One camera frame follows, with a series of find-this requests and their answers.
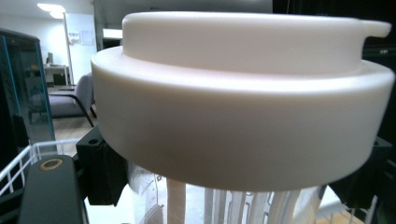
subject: wire rack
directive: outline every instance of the wire rack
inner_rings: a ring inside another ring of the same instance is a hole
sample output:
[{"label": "wire rack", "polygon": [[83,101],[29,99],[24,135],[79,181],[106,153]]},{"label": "wire rack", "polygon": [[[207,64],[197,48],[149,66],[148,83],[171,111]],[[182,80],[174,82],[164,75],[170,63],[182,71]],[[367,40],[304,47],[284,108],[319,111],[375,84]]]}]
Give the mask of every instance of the wire rack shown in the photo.
[{"label": "wire rack", "polygon": [[48,155],[64,155],[66,147],[73,146],[78,140],[78,138],[75,138],[39,142],[26,147],[0,172],[0,182],[6,182],[0,190],[0,196],[6,192],[14,192],[14,182],[19,179],[19,177],[21,178],[22,185],[24,186],[27,172],[32,164],[40,161],[43,157]]},{"label": "wire rack", "polygon": [[[26,147],[0,172],[0,183],[4,183],[4,186],[0,189],[0,196],[14,192],[16,190],[14,182],[17,179],[21,180],[20,182],[24,187],[25,179],[31,165],[49,155],[66,154],[66,150],[70,147],[75,148],[76,142],[78,141],[79,139],[75,138],[60,141],[39,142]],[[364,223],[371,223],[375,203],[376,197],[373,199],[372,207],[368,211],[365,211],[366,220],[364,220]],[[335,203],[331,204],[329,207],[319,209],[317,217],[326,217],[326,219],[329,220],[329,223],[333,223],[332,215],[340,214],[345,210],[347,210],[347,208],[343,204]],[[352,210],[352,216],[348,219],[348,223],[356,223],[353,218],[353,212],[354,210]]]}]

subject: white cylindrical container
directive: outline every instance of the white cylindrical container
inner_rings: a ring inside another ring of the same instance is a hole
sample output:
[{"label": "white cylindrical container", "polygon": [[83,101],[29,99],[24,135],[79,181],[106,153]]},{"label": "white cylindrical container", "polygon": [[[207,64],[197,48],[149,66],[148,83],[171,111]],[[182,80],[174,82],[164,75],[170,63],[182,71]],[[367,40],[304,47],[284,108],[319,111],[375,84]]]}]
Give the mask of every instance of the white cylindrical container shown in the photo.
[{"label": "white cylindrical container", "polygon": [[[274,190],[267,221],[288,223],[300,189],[346,176],[369,157],[394,75],[363,61],[361,50],[367,36],[389,30],[348,18],[128,15],[123,47],[92,57],[100,132],[133,165],[166,176],[170,207],[187,201],[189,183],[219,190],[201,192],[216,214],[225,211],[215,202],[234,192],[227,220],[260,217],[263,193]],[[235,207],[246,192],[259,193],[241,215]],[[169,209],[184,221],[186,206]]]}]

